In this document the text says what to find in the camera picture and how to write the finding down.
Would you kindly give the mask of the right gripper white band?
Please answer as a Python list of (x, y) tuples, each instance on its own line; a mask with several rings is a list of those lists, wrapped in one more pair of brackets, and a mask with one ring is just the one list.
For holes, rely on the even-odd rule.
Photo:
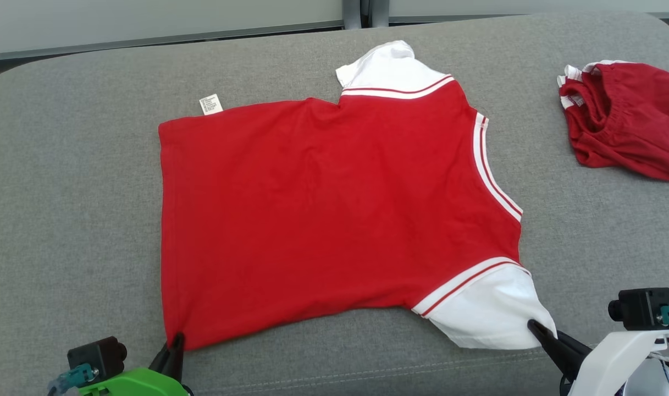
[(669, 329), (609, 333), (592, 349), (536, 320), (527, 327), (563, 374), (561, 395), (669, 395)]

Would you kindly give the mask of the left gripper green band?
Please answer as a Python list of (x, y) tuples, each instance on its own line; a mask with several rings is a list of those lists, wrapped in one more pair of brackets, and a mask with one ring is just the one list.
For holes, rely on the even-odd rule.
[(148, 368), (140, 367), (113, 378), (79, 388), (81, 395), (191, 395), (181, 384), (185, 336), (178, 332), (163, 344)]

